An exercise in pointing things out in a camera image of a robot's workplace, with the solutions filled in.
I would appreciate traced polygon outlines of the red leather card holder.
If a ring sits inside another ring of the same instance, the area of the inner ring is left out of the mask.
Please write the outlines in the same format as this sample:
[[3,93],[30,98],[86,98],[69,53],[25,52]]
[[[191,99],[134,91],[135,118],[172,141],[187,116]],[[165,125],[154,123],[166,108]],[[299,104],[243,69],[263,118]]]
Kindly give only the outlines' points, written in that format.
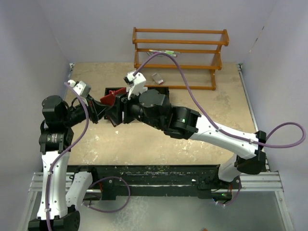
[[105,94],[100,98],[100,102],[105,105],[114,105],[116,95],[126,94],[126,88],[105,88]]

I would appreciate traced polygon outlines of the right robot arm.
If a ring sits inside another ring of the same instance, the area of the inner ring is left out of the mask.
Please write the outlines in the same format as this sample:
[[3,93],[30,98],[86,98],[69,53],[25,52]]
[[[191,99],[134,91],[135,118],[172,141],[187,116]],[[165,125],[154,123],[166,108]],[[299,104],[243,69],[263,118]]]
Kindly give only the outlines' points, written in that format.
[[106,117],[114,126],[138,120],[161,130],[174,139],[204,141],[233,152],[233,156],[218,166],[214,183],[226,188],[241,173],[257,175],[265,168],[266,154],[257,142],[265,142],[265,132],[244,133],[232,128],[227,132],[240,139],[223,134],[224,127],[215,128],[206,116],[182,106],[172,106],[168,95],[155,89],[138,96],[128,96],[125,89],[110,92],[100,99],[110,106]]

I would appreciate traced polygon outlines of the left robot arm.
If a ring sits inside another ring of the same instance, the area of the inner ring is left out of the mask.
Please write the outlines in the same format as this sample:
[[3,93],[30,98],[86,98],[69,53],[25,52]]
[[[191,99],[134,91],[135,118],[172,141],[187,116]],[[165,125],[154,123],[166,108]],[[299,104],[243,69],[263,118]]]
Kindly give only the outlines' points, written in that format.
[[94,124],[104,117],[110,106],[91,96],[78,97],[80,105],[69,106],[60,96],[52,95],[42,102],[44,120],[39,138],[43,163],[42,196],[37,217],[29,221],[30,231],[77,231],[80,207],[86,190],[99,184],[94,169],[79,170],[73,175],[70,188],[66,188],[67,166],[73,139],[72,127],[85,121]]

